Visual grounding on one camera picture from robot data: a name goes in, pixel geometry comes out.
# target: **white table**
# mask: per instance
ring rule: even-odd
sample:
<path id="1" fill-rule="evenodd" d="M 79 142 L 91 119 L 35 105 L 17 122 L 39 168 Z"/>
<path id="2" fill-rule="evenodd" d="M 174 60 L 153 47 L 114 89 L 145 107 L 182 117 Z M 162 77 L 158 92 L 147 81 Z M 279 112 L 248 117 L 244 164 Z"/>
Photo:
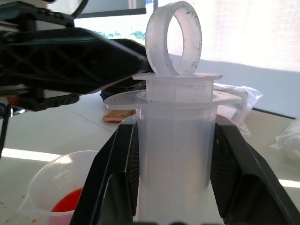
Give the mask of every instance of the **white table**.
<path id="1" fill-rule="evenodd" d="M 6 148 L 21 152 L 13 156 L 9 155 L 8 149 L 5 152 L 10 157 L 0 161 L 0 201 L 4 202 L 4 205 L 0 204 L 1 225 L 41 224 L 38 220 L 33 223 L 35 218 L 26 219 L 15 212 L 22 196 L 26 195 L 30 179 L 47 164 L 46 161 L 21 159 L 24 156 L 20 154 L 24 152 L 22 150 L 49 153 L 49 159 L 79 150 L 100 150 L 117 127 L 102 121 L 106 112 L 100 96 L 93 94 L 82 97 L 74 105 L 27 112 L 11 118 Z M 300 181 L 297 165 L 292 165 L 280 152 L 269 147 L 290 122 L 290 119 L 252 111 L 246 121 L 252 135 L 245 139 L 268 161 L 279 179 Z M 300 210 L 300 188 L 285 189 Z M 209 198 L 207 222 L 222 223 L 212 189 Z"/>

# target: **green tree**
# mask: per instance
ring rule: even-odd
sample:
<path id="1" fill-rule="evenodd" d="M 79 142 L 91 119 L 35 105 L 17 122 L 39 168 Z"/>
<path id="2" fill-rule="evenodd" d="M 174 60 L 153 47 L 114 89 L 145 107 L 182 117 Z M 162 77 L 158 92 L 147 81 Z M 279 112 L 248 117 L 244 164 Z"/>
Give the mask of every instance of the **green tree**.
<path id="1" fill-rule="evenodd" d="M 139 31 L 139 30 L 132 32 L 130 35 L 133 35 L 137 39 L 141 39 L 143 41 L 145 40 L 145 37 L 146 37 L 146 34 L 143 33 L 143 32 L 141 32 L 141 31 Z"/>
<path id="2" fill-rule="evenodd" d="M 103 36 L 103 37 L 105 37 L 105 38 L 109 38 L 109 36 L 106 35 L 104 32 L 101 32 L 101 31 L 94 31 L 94 32 L 101 35 L 101 36 Z"/>
<path id="3" fill-rule="evenodd" d="M 121 34 L 119 32 L 116 32 L 116 31 L 114 32 L 114 35 L 117 36 L 117 37 L 121 36 Z"/>

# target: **plastic cylinder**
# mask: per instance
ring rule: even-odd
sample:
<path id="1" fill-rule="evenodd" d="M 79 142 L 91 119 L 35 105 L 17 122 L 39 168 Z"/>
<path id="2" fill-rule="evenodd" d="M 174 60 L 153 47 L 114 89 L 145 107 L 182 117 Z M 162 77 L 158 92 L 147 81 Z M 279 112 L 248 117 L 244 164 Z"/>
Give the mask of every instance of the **plastic cylinder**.
<path id="1" fill-rule="evenodd" d="M 183 34 L 178 71 L 166 43 L 172 16 Z M 147 80 L 147 90 L 104 101 L 110 109 L 137 109 L 141 222 L 204 222 L 217 106 L 240 98 L 213 91 L 213 81 L 221 75 L 195 73 L 201 47 L 201 27 L 191 5 L 180 1 L 157 8 L 146 31 L 147 58 L 155 73 L 133 77 Z"/>

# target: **red liquid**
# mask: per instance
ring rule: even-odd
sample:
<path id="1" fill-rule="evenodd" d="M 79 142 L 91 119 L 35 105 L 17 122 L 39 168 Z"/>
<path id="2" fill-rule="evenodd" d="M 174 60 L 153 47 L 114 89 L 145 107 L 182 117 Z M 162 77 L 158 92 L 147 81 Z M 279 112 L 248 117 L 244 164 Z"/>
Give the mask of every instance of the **red liquid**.
<path id="1" fill-rule="evenodd" d="M 83 189 L 80 188 L 68 194 L 55 205 L 52 212 L 68 212 L 75 210 L 82 191 Z"/>

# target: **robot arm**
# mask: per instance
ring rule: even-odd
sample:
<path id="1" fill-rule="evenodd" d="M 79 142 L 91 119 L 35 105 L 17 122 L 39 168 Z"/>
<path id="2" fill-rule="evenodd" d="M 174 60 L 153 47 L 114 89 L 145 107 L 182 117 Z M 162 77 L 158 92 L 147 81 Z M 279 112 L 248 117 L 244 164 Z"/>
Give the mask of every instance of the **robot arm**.
<path id="1" fill-rule="evenodd" d="M 72 15 L 24 2 L 1 5 L 0 13 L 1 102 L 40 111 L 152 72 L 144 46 L 75 28 Z"/>

